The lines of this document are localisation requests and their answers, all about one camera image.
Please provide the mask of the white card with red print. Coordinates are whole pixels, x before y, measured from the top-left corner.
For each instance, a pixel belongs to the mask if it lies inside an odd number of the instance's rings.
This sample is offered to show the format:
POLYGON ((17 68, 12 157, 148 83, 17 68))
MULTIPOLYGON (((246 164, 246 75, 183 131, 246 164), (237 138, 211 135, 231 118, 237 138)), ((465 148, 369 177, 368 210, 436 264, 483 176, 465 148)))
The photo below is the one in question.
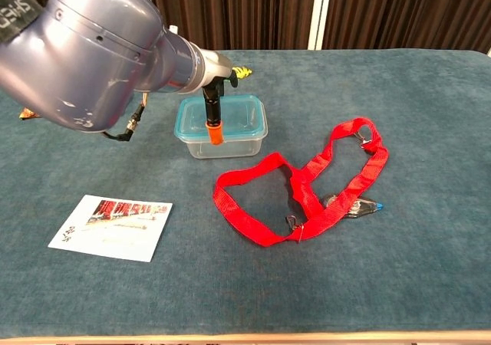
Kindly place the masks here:
POLYGON ((150 262, 173 205, 84 195, 49 248, 150 262))

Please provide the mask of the blue plastic lid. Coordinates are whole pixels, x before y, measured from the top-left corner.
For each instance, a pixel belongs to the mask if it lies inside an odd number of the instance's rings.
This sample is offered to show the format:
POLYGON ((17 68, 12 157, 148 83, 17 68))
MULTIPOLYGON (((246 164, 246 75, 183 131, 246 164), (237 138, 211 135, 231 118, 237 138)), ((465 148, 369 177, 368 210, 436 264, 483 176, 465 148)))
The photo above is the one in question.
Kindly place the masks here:
MULTIPOLYGON (((220 99, 220 105, 225 142, 260 140, 267 135, 265 108, 256 96, 228 95, 220 99)), ((209 142, 205 101, 202 97, 188 97, 181 102, 174 134, 185 143, 209 142)))

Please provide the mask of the white wall pillar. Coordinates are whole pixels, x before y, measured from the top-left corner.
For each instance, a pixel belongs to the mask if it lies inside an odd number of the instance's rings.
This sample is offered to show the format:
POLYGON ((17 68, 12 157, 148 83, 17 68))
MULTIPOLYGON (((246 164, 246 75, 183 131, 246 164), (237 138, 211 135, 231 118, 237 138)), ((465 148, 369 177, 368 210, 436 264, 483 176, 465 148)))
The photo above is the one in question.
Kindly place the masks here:
POLYGON ((308 50, 321 50, 330 0, 314 0, 308 35, 308 50))

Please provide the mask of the teal table cloth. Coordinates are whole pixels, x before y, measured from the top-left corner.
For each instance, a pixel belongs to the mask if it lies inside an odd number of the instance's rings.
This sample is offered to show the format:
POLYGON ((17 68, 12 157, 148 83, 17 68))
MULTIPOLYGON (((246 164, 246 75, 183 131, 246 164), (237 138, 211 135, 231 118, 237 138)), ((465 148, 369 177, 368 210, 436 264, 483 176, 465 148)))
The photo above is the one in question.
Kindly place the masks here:
POLYGON ((194 159, 181 96, 153 94, 117 143, 18 118, 0 90, 0 339, 64 335, 491 330, 491 57, 475 51, 232 51, 265 106, 257 156, 194 159), (217 211, 229 170, 295 167, 371 119, 382 211, 261 248, 217 211), (49 248, 87 194, 170 202, 149 263, 49 248))

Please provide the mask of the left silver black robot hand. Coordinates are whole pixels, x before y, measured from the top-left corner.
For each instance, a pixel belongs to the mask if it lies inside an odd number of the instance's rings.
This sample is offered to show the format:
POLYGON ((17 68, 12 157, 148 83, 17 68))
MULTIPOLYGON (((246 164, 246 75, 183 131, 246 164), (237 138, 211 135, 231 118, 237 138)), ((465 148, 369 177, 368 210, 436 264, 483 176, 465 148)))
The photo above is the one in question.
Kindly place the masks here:
POLYGON ((232 62, 217 51, 200 49, 203 56, 203 96, 206 108, 206 129, 212 145, 223 142, 222 115, 220 98, 224 95, 224 82, 228 81, 237 88, 239 79, 233 70, 232 62))

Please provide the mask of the clear plastic container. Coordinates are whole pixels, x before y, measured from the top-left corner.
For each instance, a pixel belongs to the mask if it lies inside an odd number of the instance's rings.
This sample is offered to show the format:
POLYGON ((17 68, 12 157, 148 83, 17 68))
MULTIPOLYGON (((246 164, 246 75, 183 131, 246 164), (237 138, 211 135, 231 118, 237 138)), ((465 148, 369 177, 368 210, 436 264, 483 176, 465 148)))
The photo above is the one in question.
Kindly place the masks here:
POLYGON ((198 133, 175 131, 175 136, 183 141, 192 157, 197 159, 215 159, 254 156, 262 146, 262 140, 268 135, 267 130, 251 133, 246 131, 223 131, 223 142, 211 144, 207 130, 198 133))

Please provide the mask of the dark brown pleated curtain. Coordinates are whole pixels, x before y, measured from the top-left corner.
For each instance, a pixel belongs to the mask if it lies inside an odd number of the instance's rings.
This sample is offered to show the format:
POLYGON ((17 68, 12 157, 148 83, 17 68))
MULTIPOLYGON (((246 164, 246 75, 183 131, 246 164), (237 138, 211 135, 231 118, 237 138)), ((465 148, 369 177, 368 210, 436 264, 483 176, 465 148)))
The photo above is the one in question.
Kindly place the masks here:
MULTIPOLYGON (((152 0, 166 25, 208 49, 307 49, 314 0, 152 0)), ((321 49, 491 54, 491 0, 330 0, 321 49)))

